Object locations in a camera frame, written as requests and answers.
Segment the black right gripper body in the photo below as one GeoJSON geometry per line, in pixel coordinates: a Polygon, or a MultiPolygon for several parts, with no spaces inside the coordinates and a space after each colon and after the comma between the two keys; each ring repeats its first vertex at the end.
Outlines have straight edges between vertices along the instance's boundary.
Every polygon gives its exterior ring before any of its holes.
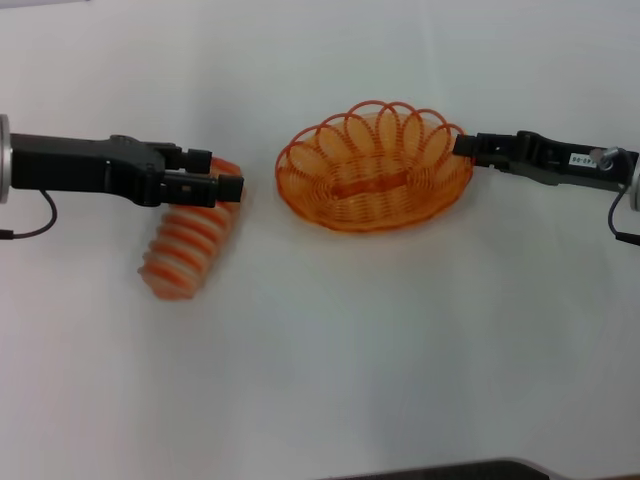
{"type": "Polygon", "coordinates": [[[617,147],[611,167],[602,170],[591,159],[593,150],[606,150],[606,147],[560,142],[534,132],[519,131],[511,172],[549,186],[574,185],[617,191],[634,172],[639,153],[627,151],[632,162],[629,167],[622,148],[617,147]]]}

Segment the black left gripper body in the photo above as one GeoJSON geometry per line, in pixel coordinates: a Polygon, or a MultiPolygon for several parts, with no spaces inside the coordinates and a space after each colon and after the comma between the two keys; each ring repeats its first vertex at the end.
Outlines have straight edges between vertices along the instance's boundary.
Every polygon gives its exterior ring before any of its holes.
{"type": "Polygon", "coordinates": [[[122,135],[86,140],[13,133],[10,140],[15,189],[109,194],[156,207],[189,185],[188,175],[167,168],[163,151],[175,153],[172,144],[122,135]]]}

